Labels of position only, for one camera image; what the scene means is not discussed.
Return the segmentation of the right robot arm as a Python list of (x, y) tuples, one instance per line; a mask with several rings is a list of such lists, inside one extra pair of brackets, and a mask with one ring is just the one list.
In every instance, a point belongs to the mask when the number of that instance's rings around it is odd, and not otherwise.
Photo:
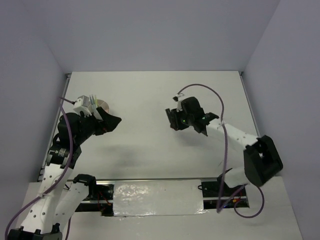
[(252, 135), (225, 123), (217, 114), (205, 112), (194, 96), (174, 99), (177, 107), (165, 110), (173, 130), (192, 127), (206, 137), (221, 139), (226, 150), (233, 149), (243, 156), (241, 167), (222, 168), (221, 181), (217, 184), (221, 195), (228, 196), (241, 185), (262, 187), (283, 170), (283, 162), (271, 137)]

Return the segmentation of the blue clear pen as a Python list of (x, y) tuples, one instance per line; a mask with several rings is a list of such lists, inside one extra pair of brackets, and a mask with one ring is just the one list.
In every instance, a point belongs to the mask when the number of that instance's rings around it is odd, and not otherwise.
[(92, 100), (93, 108), (96, 109), (97, 108), (96, 97), (94, 95), (91, 95), (91, 100)]

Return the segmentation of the yellow clear pen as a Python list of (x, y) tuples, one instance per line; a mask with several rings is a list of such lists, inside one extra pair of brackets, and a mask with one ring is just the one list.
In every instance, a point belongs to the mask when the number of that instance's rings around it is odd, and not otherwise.
[(99, 105), (98, 105), (98, 99), (97, 99), (97, 96), (96, 96), (96, 95), (93, 96), (93, 100), (94, 100), (95, 107), (96, 107), (96, 108), (99, 107)]

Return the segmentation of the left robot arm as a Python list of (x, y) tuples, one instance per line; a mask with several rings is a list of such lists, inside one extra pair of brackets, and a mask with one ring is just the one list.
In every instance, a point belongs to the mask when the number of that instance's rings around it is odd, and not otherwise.
[(47, 153), (38, 194), (9, 221), (13, 223), (24, 210), (28, 210), (18, 228), (12, 229), (7, 225), (4, 234), (6, 240), (62, 240), (63, 230), (70, 225), (71, 217), (82, 200), (91, 200), (97, 196), (96, 178), (78, 174), (68, 192), (61, 197), (82, 153), (81, 144), (91, 136), (112, 132), (122, 121), (100, 106), (96, 111), (98, 116), (87, 107), (69, 113), (61, 111), (62, 116), (57, 124), (58, 133), (53, 137)]

